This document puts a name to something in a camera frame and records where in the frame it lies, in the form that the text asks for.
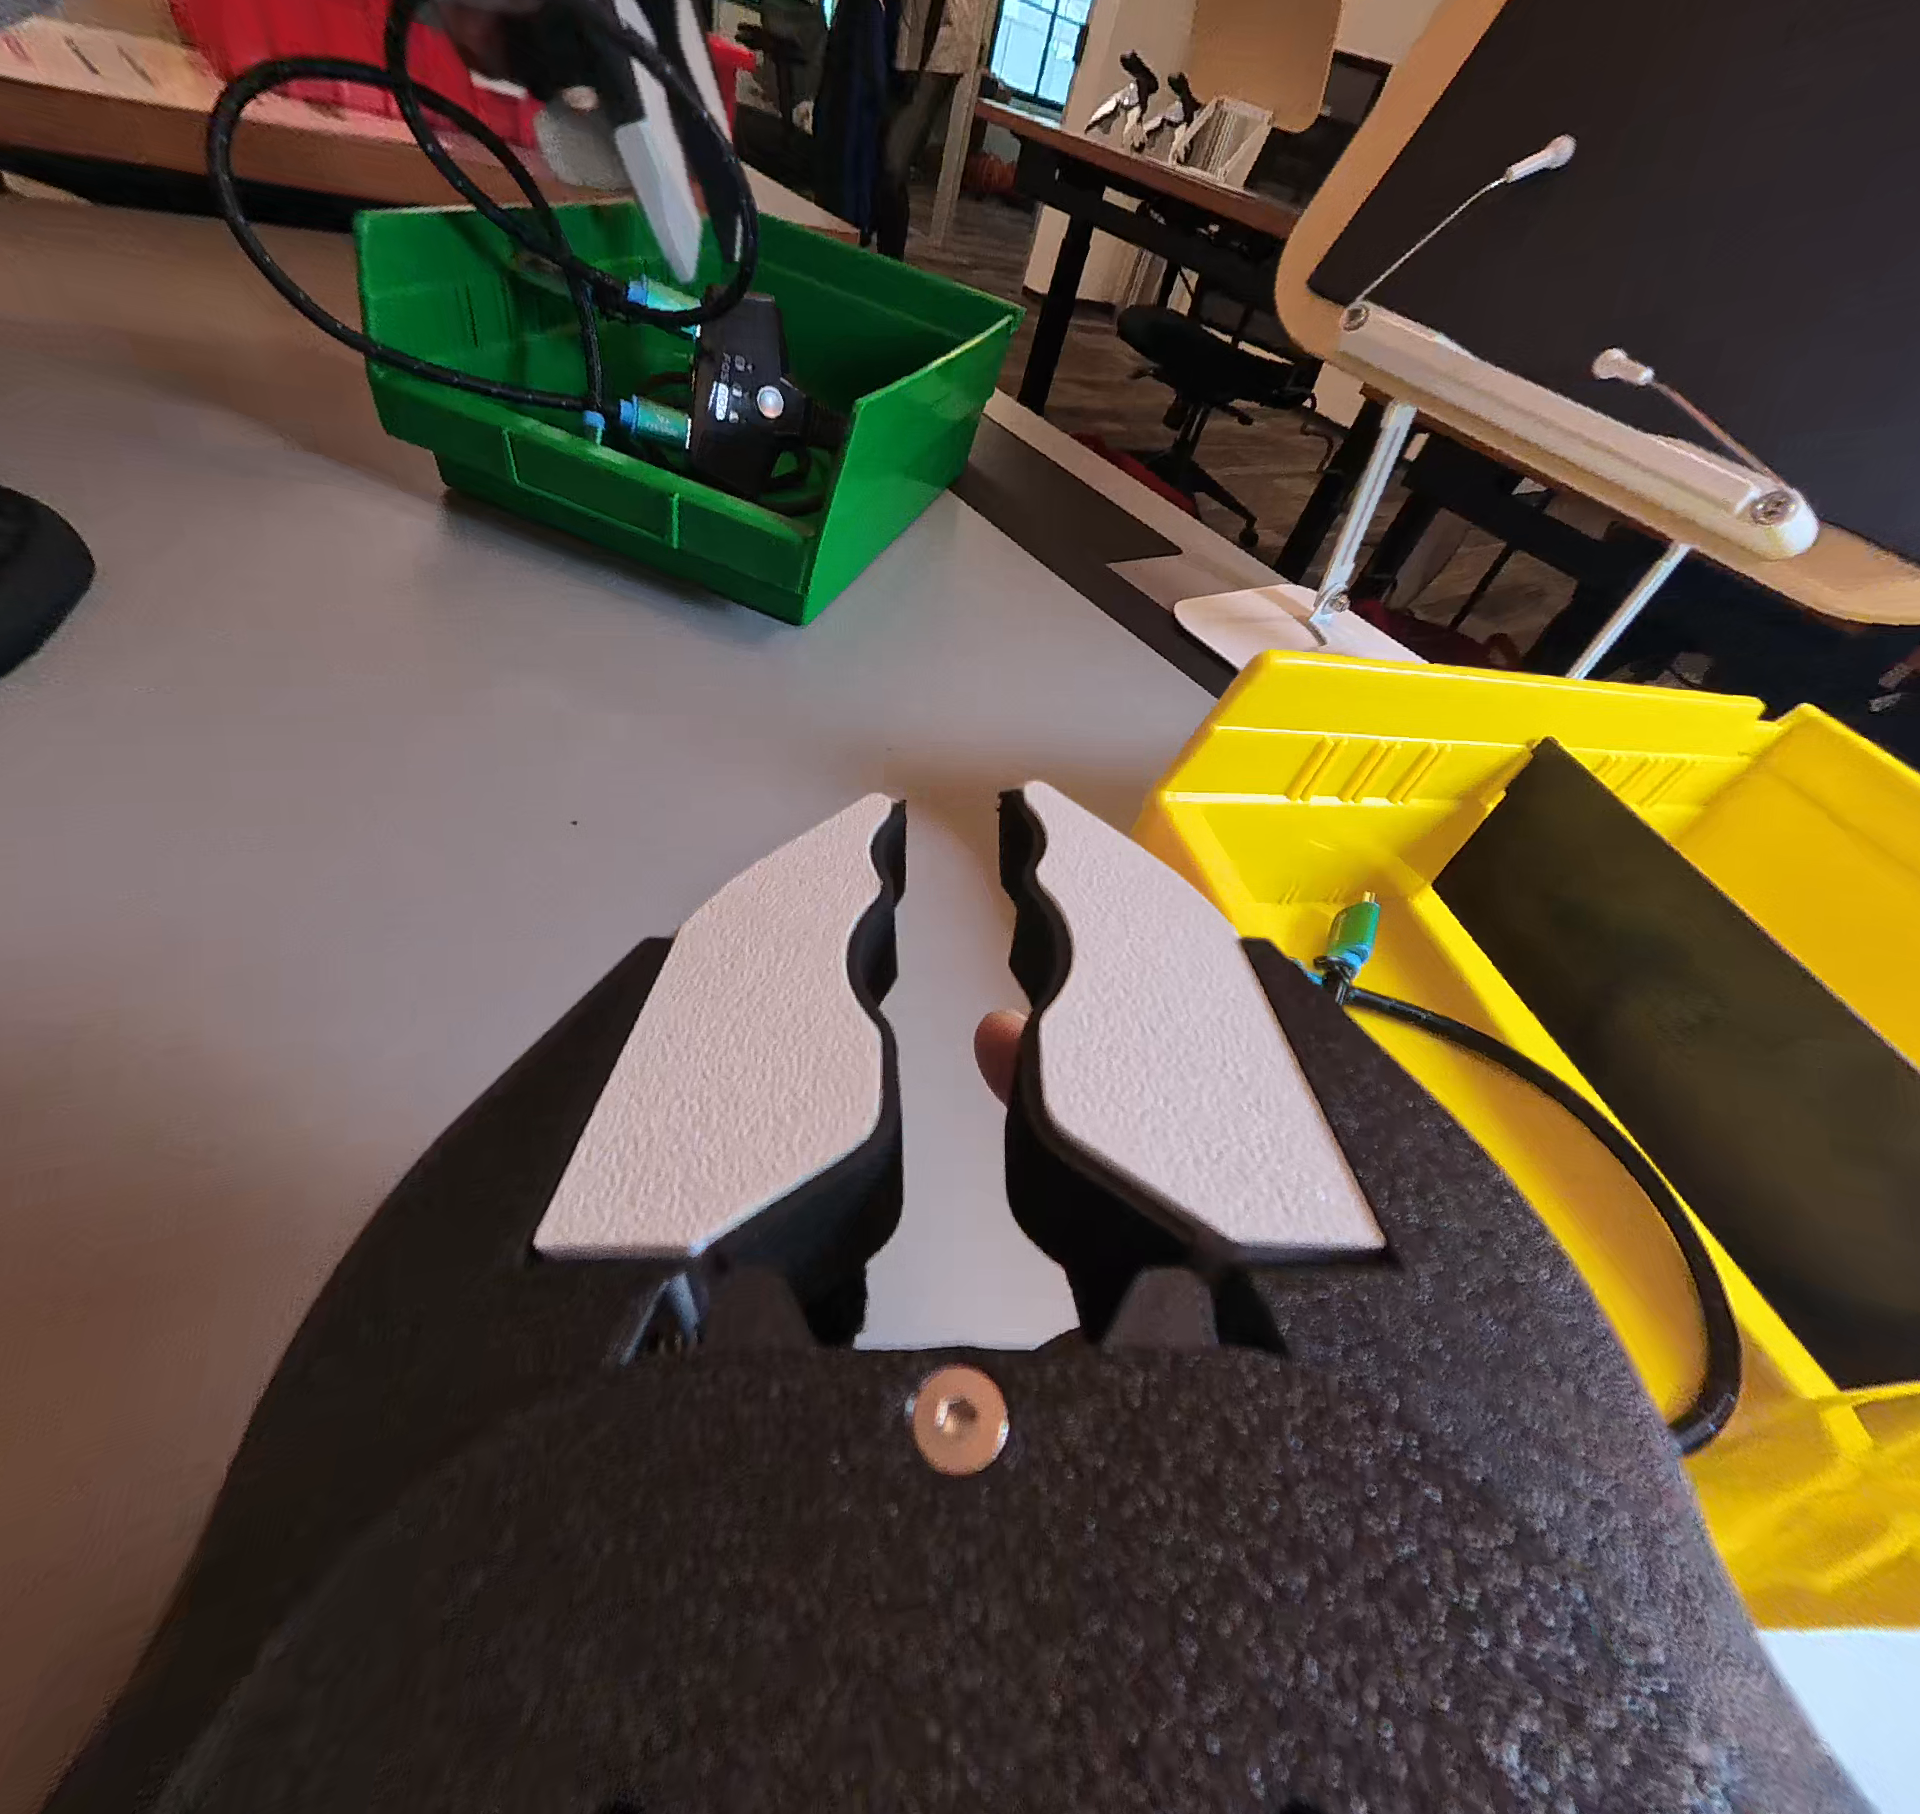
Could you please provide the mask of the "black mesh cushion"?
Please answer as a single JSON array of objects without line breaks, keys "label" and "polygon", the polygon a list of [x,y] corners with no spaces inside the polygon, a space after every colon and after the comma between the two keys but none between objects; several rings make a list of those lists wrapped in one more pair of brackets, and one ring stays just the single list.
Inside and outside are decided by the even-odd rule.
[{"label": "black mesh cushion", "polygon": [[61,632],[93,579],[80,531],[52,506],[1,487],[1,677]]}]

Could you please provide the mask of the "wooden desk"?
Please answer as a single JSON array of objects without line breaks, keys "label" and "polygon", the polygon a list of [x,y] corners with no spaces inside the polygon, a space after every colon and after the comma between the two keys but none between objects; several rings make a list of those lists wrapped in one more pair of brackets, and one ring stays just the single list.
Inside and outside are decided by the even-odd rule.
[{"label": "wooden desk", "polygon": [[[210,110],[84,99],[1,79],[4,173],[91,199],[173,189],[192,195],[205,186]],[[231,163],[243,186],[294,199],[354,207],[452,207],[460,199],[402,121],[326,114],[282,92],[253,101]]]}]

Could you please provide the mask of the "red bag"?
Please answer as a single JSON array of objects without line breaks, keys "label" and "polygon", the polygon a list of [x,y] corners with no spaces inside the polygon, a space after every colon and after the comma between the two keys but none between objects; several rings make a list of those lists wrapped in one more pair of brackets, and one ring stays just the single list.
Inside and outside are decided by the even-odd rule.
[{"label": "red bag", "polygon": [[1117,472],[1126,474],[1135,483],[1146,487],[1158,500],[1168,501],[1178,508],[1182,515],[1196,518],[1195,495],[1181,490],[1174,483],[1168,483],[1158,474],[1142,459],[1136,459],[1131,452],[1109,445],[1103,438],[1090,432],[1074,432],[1072,440],[1092,459],[1104,463]]}]

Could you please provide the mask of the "black bin divider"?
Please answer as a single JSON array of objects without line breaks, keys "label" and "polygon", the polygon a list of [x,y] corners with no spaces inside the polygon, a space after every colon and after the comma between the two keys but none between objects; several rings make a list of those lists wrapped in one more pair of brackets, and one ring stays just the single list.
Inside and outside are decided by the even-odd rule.
[{"label": "black bin divider", "polygon": [[1915,1382],[1915,1066],[1557,742],[1434,892],[1811,1360]]}]

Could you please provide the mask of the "clear rack with devices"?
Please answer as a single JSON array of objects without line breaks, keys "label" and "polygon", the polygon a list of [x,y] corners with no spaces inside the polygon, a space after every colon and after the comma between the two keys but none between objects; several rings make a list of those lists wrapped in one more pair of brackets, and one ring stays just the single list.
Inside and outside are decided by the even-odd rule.
[{"label": "clear rack with devices", "polygon": [[1079,129],[1166,168],[1240,190],[1274,133],[1270,114],[1232,96],[1198,99],[1187,74],[1155,74],[1139,50],[1121,54],[1121,87]]}]

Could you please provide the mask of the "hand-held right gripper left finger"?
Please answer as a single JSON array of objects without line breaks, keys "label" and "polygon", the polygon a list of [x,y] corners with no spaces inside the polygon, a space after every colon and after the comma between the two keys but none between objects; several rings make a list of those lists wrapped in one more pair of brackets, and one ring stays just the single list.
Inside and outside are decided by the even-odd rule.
[{"label": "hand-held right gripper left finger", "polygon": [[897,981],[907,812],[865,794],[762,855],[675,933],[534,1232],[717,1292],[777,1274],[848,1347],[902,1212]]}]

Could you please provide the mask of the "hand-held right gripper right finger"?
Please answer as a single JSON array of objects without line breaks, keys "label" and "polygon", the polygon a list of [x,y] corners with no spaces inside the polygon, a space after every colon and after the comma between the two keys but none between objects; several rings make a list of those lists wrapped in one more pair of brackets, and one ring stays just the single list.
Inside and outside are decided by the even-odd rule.
[{"label": "hand-held right gripper right finger", "polygon": [[1384,1233],[1244,942],[1063,791],[998,798],[1027,998],[1004,1126],[1015,1225],[1104,1344],[1139,1281],[1205,1305],[1270,1268],[1373,1264]]}]

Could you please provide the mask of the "black office chair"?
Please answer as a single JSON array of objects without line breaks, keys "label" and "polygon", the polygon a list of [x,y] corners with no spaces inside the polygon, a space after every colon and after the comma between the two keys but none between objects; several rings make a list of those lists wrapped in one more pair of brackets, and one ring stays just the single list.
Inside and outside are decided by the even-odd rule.
[{"label": "black office chair", "polygon": [[1300,357],[1284,338],[1284,353],[1274,357],[1240,338],[1226,338],[1187,311],[1141,303],[1117,314],[1115,334],[1141,357],[1139,378],[1150,378],[1170,394],[1163,416],[1172,441],[1139,464],[1158,483],[1187,501],[1212,500],[1239,523],[1239,544],[1253,553],[1258,516],[1232,495],[1196,461],[1196,444],[1208,423],[1221,415],[1240,427],[1252,425],[1253,410],[1311,419],[1311,398],[1322,364]]}]

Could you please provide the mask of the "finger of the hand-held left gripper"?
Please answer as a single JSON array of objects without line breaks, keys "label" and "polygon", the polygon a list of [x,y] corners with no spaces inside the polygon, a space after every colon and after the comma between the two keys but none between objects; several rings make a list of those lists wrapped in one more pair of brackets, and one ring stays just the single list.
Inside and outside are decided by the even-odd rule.
[{"label": "finger of the hand-held left gripper", "polygon": [[697,0],[672,3],[675,62],[697,96],[704,120],[710,123],[718,150],[734,160],[734,137],[727,120],[723,91],[712,65],[707,39],[701,28]]},{"label": "finger of the hand-held left gripper", "polygon": [[[607,6],[657,50],[652,20],[636,0],[607,0]],[[672,16],[668,28],[666,53],[675,54]],[[691,286],[701,253],[701,207],[668,91],[623,53],[613,54],[612,74],[618,76],[607,106],[613,149],[668,267],[682,286]]]}]

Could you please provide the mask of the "thin black cable green plugs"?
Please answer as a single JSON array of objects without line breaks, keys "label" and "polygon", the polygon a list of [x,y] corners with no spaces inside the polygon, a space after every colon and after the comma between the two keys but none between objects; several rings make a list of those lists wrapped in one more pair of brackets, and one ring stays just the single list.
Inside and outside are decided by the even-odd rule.
[{"label": "thin black cable green plugs", "polygon": [[1412,1029],[1428,1040],[1472,1055],[1509,1078],[1548,1098],[1562,1114],[1576,1121],[1595,1142],[1619,1171],[1651,1205],[1673,1248],[1679,1252],[1693,1298],[1701,1320],[1702,1366],[1701,1379],[1685,1410],[1667,1421],[1667,1437],[1675,1451],[1688,1459],[1701,1452],[1731,1421],[1742,1390],[1740,1329],[1718,1274],[1714,1260],[1665,1174],[1619,1124],[1571,1082],[1528,1060],[1510,1043],[1477,1031],[1475,1027],[1415,1005],[1393,996],[1383,996],[1359,985],[1359,974],[1373,959],[1381,933],[1381,905],[1371,897],[1340,907],[1330,920],[1327,946],[1301,971],[1335,1004],[1351,1013],[1374,1016]]}]

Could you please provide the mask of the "yellow plastic bin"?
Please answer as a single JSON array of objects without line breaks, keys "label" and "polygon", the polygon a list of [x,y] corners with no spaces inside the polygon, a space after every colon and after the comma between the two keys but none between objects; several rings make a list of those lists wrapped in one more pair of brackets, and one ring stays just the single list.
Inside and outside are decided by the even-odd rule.
[{"label": "yellow plastic bin", "polygon": [[[1625,1132],[1434,892],[1548,741],[1915,1066],[1915,774],[1811,706],[1770,722],[1752,699],[1266,653],[1133,832],[1239,935],[1300,963],[1371,894],[1381,933],[1362,986],[1510,1043]],[[1677,1418],[1701,1379],[1701,1320],[1633,1182],[1526,1086],[1402,1024],[1357,1024],[1507,1171]],[[1679,1202],[1740,1329],[1738,1411],[1685,1470],[1746,1607],[1762,1631],[1913,1633],[1915,1382],[1839,1389]]]}]

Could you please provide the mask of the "black adapter hub with cable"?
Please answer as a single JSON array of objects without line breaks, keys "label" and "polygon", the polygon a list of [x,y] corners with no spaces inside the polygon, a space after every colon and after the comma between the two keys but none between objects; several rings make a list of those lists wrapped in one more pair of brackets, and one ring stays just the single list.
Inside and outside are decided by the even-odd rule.
[{"label": "black adapter hub with cable", "polygon": [[762,501],[838,455],[848,420],[795,381],[783,319],[766,294],[699,328],[689,371],[687,469],[710,487]]}]

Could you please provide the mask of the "wood-rimmed black board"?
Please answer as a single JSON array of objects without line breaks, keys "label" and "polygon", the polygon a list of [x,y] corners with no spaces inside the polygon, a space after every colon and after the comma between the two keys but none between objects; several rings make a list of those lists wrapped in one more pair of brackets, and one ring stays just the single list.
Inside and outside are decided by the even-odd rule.
[{"label": "wood-rimmed black board", "polygon": [[1915,627],[1915,0],[1439,0],[1286,332],[1815,615]]}]

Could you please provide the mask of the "green plastic bin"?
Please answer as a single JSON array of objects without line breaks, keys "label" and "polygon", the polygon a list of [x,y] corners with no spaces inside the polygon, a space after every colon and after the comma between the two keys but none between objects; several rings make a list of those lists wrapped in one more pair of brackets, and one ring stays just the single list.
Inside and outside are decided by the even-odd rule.
[{"label": "green plastic bin", "polygon": [[366,332],[485,382],[556,394],[566,410],[514,410],[374,362],[379,425],[427,452],[456,493],[801,627],[958,478],[1020,310],[768,211],[759,243],[751,289],[778,310],[795,382],[846,427],[804,472],[783,463],[766,501],[623,435],[620,403],[689,407],[693,343],[666,328],[598,323],[607,428],[596,441],[561,278],[468,210],[354,219]]}]

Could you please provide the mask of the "brown desk black legs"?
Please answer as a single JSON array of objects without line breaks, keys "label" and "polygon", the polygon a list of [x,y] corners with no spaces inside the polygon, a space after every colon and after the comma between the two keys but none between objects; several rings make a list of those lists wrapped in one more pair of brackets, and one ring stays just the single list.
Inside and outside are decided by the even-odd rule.
[{"label": "brown desk black legs", "polygon": [[1096,237],[1188,271],[1255,314],[1274,310],[1281,253],[1298,222],[1292,210],[992,101],[973,115],[1020,142],[1017,190],[1065,219],[1017,390],[1024,410],[1047,412]]}]

